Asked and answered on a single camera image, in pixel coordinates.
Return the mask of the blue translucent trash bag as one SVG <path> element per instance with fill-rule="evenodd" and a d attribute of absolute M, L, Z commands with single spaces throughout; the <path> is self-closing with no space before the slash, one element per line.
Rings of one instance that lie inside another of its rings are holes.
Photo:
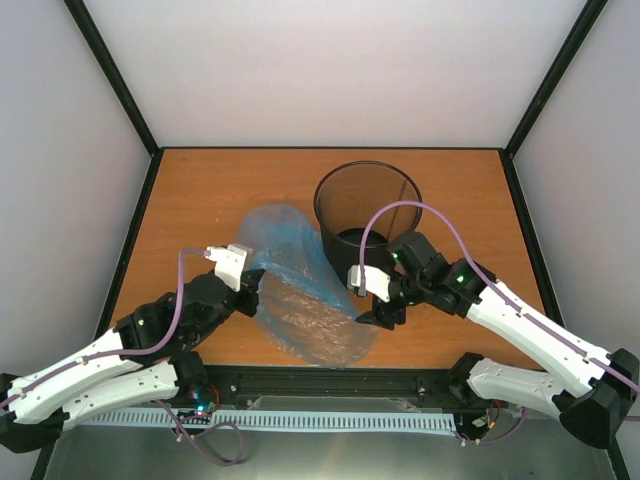
<path fill-rule="evenodd" d="M 287 204 L 249 211 L 236 242 L 262 269 L 254 322 L 284 353 L 309 364 L 345 368 L 363 359 L 377 330 L 355 321 L 358 310 L 324 255 L 320 233 Z"/>

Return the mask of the black mesh trash bin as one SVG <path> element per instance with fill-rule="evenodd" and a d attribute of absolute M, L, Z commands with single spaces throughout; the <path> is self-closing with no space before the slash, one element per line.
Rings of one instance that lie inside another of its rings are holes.
<path fill-rule="evenodd" d="M 422 200 L 416 183 L 395 166 L 376 161 L 341 165 L 318 184 L 313 200 L 324 254 L 342 284 L 359 262 L 362 235 L 370 219 L 384 206 L 398 201 Z M 421 210 L 415 206 L 390 209 L 374 223 L 366 240 L 365 264 L 391 273 L 395 261 L 389 242 L 416 229 Z"/>

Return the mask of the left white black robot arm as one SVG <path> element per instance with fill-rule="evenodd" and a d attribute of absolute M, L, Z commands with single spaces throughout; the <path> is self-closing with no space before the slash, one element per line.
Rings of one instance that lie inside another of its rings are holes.
<path fill-rule="evenodd" d="M 39 450 L 104 412 L 154 400 L 201 400 L 208 390 L 196 347 L 233 313 L 253 317 L 263 270 L 237 290 L 213 272 L 139 306 L 77 354 L 37 373 L 1 376 L 1 444 Z"/>

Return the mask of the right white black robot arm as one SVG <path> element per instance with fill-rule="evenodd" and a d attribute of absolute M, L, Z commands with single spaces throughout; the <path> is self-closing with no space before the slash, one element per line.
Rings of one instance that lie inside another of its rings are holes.
<path fill-rule="evenodd" d="M 534 360 L 539 370 L 465 354 L 454 365 L 453 391 L 500 400 L 557 419 L 582 443 L 607 449 L 639 394 L 639 360 L 624 348 L 609 352 L 572 334 L 527 305 L 485 268 L 461 258 L 448 262 L 418 232 L 390 247 L 398 271 L 354 265 L 350 290 L 372 294 L 358 322 L 392 330 L 408 307 L 430 305 L 497 334 Z"/>

